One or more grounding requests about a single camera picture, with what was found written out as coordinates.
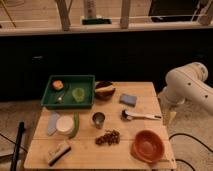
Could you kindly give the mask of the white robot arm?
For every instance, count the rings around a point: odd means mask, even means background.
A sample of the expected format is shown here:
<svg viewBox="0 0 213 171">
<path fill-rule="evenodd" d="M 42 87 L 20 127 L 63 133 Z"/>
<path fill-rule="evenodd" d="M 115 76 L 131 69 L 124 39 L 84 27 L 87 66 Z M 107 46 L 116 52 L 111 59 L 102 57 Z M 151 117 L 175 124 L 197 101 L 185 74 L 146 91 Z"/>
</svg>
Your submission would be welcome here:
<svg viewBox="0 0 213 171">
<path fill-rule="evenodd" d="M 205 84 L 207 67 L 200 62 L 192 62 L 170 70 L 166 76 L 166 86 L 158 94 L 163 114 L 163 124 L 168 126 L 176 116 L 175 107 L 190 100 L 213 115 L 213 87 Z"/>
</svg>

